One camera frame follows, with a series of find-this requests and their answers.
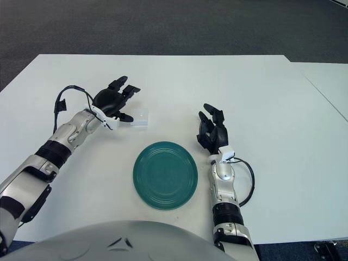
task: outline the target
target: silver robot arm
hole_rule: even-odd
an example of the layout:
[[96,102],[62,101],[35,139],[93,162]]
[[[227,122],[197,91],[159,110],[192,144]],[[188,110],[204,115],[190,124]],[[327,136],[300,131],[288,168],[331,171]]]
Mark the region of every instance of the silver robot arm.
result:
[[201,125],[197,139],[203,148],[211,153],[209,163],[212,169],[209,181],[214,244],[235,260],[259,260],[249,231],[244,226],[240,205],[233,188],[235,174],[231,163],[234,160],[234,151],[228,145],[223,112],[208,104],[205,104],[204,108],[213,117],[213,121],[200,111]]
[[120,120],[133,121],[120,109],[140,89],[128,85],[119,93],[126,80],[127,77],[123,76],[99,92],[92,106],[78,112],[71,121],[55,130],[34,155],[29,156],[0,184],[0,256],[7,253],[19,223],[31,221],[41,209],[51,192],[49,183],[86,137],[100,125],[110,128],[117,126]]

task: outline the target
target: wire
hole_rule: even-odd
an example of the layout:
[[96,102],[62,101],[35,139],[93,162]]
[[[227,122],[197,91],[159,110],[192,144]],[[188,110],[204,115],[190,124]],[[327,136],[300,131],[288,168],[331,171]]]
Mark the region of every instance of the wire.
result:
[[62,89],[62,91],[58,94],[57,99],[55,100],[55,103],[54,103],[54,127],[53,127],[53,133],[55,133],[55,131],[57,130],[57,119],[58,119],[58,114],[59,114],[59,112],[60,112],[60,110],[58,110],[60,98],[61,98],[63,92],[65,92],[66,90],[70,90],[70,89],[78,90],[78,91],[81,91],[81,92],[85,93],[85,94],[86,94],[86,97],[87,97],[87,101],[88,101],[88,106],[89,106],[90,112],[91,112],[98,120],[100,120],[100,122],[104,122],[103,120],[101,120],[101,119],[98,118],[97,114],[96,114],[94,111],[92,111],[91,104],[90,104],[90,101],[89,101],[89,99],[91,99],[91,100],[92,100],[92,103],[93,103],[93,98],[92,98],[92,96],[91,96],[88,92],[86,92],[85,89],[83,89],[83,88],[81,88],[81,87],[79,87],[79,86],[76,86],[76,85],[69,85],[69,86],[65,87],[64,89]]
[[255,176],[254,176],[254,171],[252,170],[252,168],[251,168],[251,166],[250,166],[250,164],[248,163],[248,162],[246,162],[246,161],[244,161],[244,160],[242,160],[242,159],[240,159],[240,158],[236,158],[236,157],[234,157],[237,161],[234,161],[234,162],[231,162],[231,163],[238,163],[238,162],[243,162],[246,166],[247,166],[247,168],[249,169],[249,171],[250,171],[250,176],[251,176],[251,189],[250,189],[250,191],[249,191],[249,194],[248,194],[248,196],[242,201],[242,202],[240,202],[239,203],[239,206],[240,207],[242,207],[242,206],[244,206],[250,199],[251,199],[251,196],[252,196],[252,194],[254,193],[254,189],[255,189]]

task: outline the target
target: white tabletop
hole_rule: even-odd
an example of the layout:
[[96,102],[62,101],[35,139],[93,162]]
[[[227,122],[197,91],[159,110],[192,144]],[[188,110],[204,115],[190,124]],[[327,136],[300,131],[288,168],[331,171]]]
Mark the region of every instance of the white tabletop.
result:
[[[211,240],[208,151],[196,141],[206,102],[224,111],[230,145],[254,169],[254,195],[241,212],[255,244],[348,235],[348,124],[282,55],[39,55],[0,92],[0,182],[50,137],[62,88],[76,84],[94,96],[123,75],[141,88],[123,112],[147,108],[149,125],[100,128],[88,137],[16,240],[124,219],[169,223]],[[86,102],[72,90],[64,97],[60,124]],[[165,140],[185,147],[198,168],[193,197],[171,211],[146,205],[132,181],[138,154]],[[250,178],[244,167],[235,171],[241,200]]]
[[348,121],[348,64],[293,64]]

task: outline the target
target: green plate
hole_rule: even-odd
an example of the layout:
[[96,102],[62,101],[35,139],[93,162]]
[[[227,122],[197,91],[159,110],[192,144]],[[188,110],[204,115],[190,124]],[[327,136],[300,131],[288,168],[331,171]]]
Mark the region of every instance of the green plate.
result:
[[191,198],[197,187],[197,167],[182,146],[162,141],[145,148],[135,161],[133,182],[151,207],[175,209]]

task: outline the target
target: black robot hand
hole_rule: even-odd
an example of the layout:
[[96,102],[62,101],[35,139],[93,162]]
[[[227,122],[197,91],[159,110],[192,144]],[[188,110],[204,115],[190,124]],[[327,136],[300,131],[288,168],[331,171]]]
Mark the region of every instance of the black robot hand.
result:
[[107,89],[101,90],[93,100],[93,105],[101,109],[107,117],[120,118],[120,121],[132,122],[133,118],[127,114],[121,113],[122,109],[129,98],[140,89],[131,85],[127,85],[122,93],[120,88],[125,84],[127,76],[114,80],[109,84]]
[[225,118],[222,110],[207,103],[204,104],[204,108],[212,116],[213,121],[208,119],[203,112],[199,112],[201,124],[197,140],[210,154],[218,154],[220,147],[228,145],[227,129],[223,125]]

